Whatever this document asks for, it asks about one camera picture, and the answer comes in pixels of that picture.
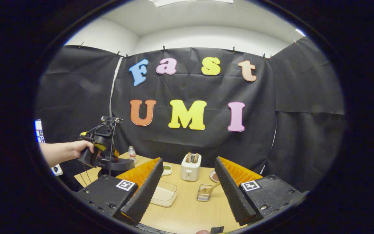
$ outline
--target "pink letter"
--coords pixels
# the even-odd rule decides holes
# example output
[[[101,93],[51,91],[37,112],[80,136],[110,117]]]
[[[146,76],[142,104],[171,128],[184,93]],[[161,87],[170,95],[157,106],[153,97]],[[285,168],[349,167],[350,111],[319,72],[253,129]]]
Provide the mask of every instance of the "pink letter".
[[[242,109],[245,107],[245,103],[229,102],[227,105],[231,110],[230,125],[227,130],[230,132],[243,132],[245,127],[242,125]]]
[[[160,61],[161,65],[158,65],[156,71],[157,73],[164,74],[167,73],[168,75],[174,74],[177,70],[175,69],[175,65],[177,65],[177,60],[173,58],[166,58]]]

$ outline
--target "orange letter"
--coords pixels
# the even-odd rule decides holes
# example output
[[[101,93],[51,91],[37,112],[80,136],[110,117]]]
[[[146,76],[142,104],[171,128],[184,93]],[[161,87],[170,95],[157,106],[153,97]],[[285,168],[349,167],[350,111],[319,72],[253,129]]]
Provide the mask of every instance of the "orange letter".
[[[256,76],[252,75],[252,69],[255,69],[255,65],[252,65],[249,60],[239,62],[239,67],[242,67],[242,76],[247,81],[255,81]]]
[[[147,126],[153,121],[154,105],[157,104],[155,100],[146,100],[147,105],[147,116],[145,119],[139,118],[139,106],[142,104],[141,100],[132,100],[129,102],[131,104],[131,120],[132,123],[139,126]]]

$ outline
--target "small plate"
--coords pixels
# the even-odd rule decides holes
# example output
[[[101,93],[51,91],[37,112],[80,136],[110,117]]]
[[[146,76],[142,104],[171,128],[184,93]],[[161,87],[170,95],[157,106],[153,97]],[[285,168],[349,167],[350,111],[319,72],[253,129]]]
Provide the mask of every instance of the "small plate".
[[[169,169],[164,169],[164,171],[162,172],[162,175],[170,175],[171,172],[172,172],[172,166],[171,165],[168,165],[168,164],[163,164],[162,166],[169,166]]]
[[[213,182],[218,182],[218,180],[215,180],[215,179],[213,179],[213,175],[215,174],[216,172],[213,170],[213,171],[211,171],[210,172],[210,179],[213,181]]]

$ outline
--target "water bottle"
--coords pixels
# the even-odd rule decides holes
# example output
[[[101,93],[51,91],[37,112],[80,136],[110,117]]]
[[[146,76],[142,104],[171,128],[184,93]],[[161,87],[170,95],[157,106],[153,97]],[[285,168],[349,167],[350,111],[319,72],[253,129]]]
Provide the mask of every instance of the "water bottle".
[[[134,160],[134,163],[136,164],[136,154],[134,147],[132,145],[129,146],[128,148],[128,154],[129,154],[129,159]]]

